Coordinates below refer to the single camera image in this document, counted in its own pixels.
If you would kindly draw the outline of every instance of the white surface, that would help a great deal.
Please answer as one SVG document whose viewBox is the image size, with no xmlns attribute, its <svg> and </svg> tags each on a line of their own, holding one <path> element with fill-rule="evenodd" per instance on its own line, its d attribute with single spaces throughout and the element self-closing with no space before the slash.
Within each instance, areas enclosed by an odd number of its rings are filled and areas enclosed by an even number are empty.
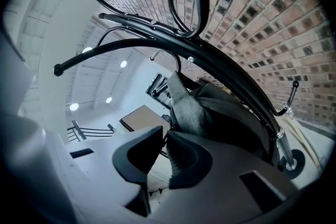
<svg viewBox="0 0 336 224">
<path fill-rule="evenodd" d="M 53 66 L 75 55 L 77 40 L 98 7 L 94 0 L 10 0 L 4 14 L 5 27 L 36 75 L 20 111 L 64 142 L 66 76 L 56 78 Z"/>
<path fill-rule="evenodd" d="M 335 146 L 335 141 L 305 127 L 301 128 L 309 144 L 314 148 L 322 169 L 324 169 Z"/>
</svg>

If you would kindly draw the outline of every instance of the red brick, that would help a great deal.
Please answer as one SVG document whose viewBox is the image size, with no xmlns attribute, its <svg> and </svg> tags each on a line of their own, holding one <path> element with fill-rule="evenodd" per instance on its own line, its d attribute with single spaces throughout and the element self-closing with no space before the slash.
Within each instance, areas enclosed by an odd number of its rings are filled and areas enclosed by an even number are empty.
<svg viewBox="0 0 336 224">
<path fill-rule="evenodd" d="M 236 33 L 233 30 L 230 30 L 224 34 L 222 40 L 228 43 L 230 40 L 232 40 L 235 37 L 235 35 Z"/>
<path fill-rule="evenodd" d="M 311 89 L 312 93 L 315 94 L 328 94 L 328 95 L 335 95 L 335 88 L 323 88 L 323 87 L 318 87 L 318 88 L 312 88 Z"/>
<path fill-rule="evenodd" d="M 298 74 L 300 75 L 306 75 L 310 73 L 310 69 L 307 67 L 302 67 L 297 69 Z"/>
<path fill-rule="evenodd" d="M 330 73 L 330 74 L 328 74 L 328 80 L 336 81 L 336 73 Z"/>
<path fill-rule="evenodd" d="M 326 61 L 336 61 L 336 51 L 326 53 L 324 58 Z"/>
<path fill-rule="evenodd" d="M 311 74 L 309 75 L 310 81 L 325 81 L 327 80 L 326 74 Z"/>
<path fill-rule="evenodd" d="M 311 11 L 313 8 L 320 4 L 319 0 L 301 0 L 300 5 L 305 9 L 306 12 Z"/>
<path fill-rule="evenodd" d="M 301 59 L 303 66 L 317 65 L 318 63 L 323 63 L 325 61 L 322 54 L 315 54 Z"/>
<path fill-rule="evenodd" d="M 264 11 L 264 16 L 269 19 L 272 20 L 274 19 L 276 16 L 278 16 L 280 14 L 280 12 L 273 6 L 270 5 L 265 11 Z"/>
<path fill-rule="evenodd" d="M 253 35 L 254 33 L 256 33 L 258 30 L 260 30 L 262 27 L 264 27 L 267 24 L 267 20 L 260 16 L 259 18 L 255 19 L 252 23 L 250 23 L 245 31 L 249 34 L 249 35 Z"/>
<path fill-rule="evenodd" d="M 302 15 L 304 15 L 304 13 L 300 6 L 297 4 L 293 4 L 282 14 L 281 22 L 283 23 L 283 25 L 287 26 L 300 18 Z"/>
<path fill-rule="evenodd" d="M 292 58 L 291 51 L 284 52 L 282 54 L 273 57 L 275 63 L 286 62 Z"/>
<path fill-rule="evenodd" d="M 229 15 L 232 18 L 237 18 L 240 12 L 244 9 L 245 5 L 242 0 L 235 0 L 229 9 Z"/>
</svg>

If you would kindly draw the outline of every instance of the metal pole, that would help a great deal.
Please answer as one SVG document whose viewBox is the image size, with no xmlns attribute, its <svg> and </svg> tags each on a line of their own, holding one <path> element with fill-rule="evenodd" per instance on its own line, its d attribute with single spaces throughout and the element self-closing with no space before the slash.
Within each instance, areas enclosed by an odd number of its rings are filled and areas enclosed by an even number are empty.
<svg viewBox="0 0 336 224">
<path fill-rule="evenodd" d="M 277 133 L 277 144 L 281 148 L 284 157 L 287 161 L 286 169 L 289 171 L 294 170 L 298 163 L 296 159 L 293 158 L 293 154 L 292 151 L 290 150 L 285 129 L 282 126 L 280 126 L 280 131 Z"/>
<path fill-rule="evenodd" d="M 84 133 L 82 132 L 82 130 L 80 129 L 80 127 L 78 126 L 78 123 L 77 121 L 73 120 L 72 121 L 72 124 L 74 125 L 76 131 L 78 132 L 78 134 L 80 135 L 80 137 L 85 140 L 86 139 L 86 136 L 84 135 Z"/>
</svg>

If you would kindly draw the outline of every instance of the ceiling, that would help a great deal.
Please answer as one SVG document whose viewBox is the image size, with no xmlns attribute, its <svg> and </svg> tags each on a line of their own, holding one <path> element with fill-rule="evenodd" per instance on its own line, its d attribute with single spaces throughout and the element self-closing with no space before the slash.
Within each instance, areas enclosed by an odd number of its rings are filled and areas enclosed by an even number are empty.
<svg viewBox="0 0 336 224">
<path fill-rule="evenodd" d="M 77 54 L 82 53 L 86 47 L 94 48 L 107 30 L 105 26 L 91 19 L 77 44 Z M 114 34 L 109 34 L 102 45 L 118 40 Z M 112 95 L 114 86 L 117 84 L 123 70 L 120 63 L 128 60 L 136 53 L 132 48 L 125 48 L 101 54 L 86 60 L 71 69 L 67 74 L 66 109 L 72 103 L 86 104 L 85 107 L 95 109 L 98 104 Z"/>
<path fill-rule="evenodd" d="M 27 5 L 27 1 L 29 0 L 9 0 L 4 10 L 4 25 L 36 78 L 24 98 L 20 111 L 22 115 L 43 125 L 38 69 L 48 26 L 62 0 L 31 0 L 31 5 Z"/>
</svg>

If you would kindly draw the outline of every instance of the black ball knob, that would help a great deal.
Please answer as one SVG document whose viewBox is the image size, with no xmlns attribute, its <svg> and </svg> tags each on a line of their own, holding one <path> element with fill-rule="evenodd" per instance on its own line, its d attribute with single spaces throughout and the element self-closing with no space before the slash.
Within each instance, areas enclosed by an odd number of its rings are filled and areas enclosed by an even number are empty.
<svg viewBox="0 0 336 224">
<path fill-rule="evenodd" d="M 293 81 L 293 87 L 297 88 L 299 86 L 299 82 L 297 80 Z"/>
<path fill-rule="evenodd" d="M 52 72 L 54 73 L 55 76 L 60 77 L 63 74 L 63 71 L 61 70 L 61 65 L 58 63 L 54 66 L 52 69 Z"/>
<path fill-rule="evenodd" d="M 159 94 L 155 90 L 153 90 L 152 91 L 152 97 L 157 98 L 157 97 L 159 97 Z"/>
</svg>

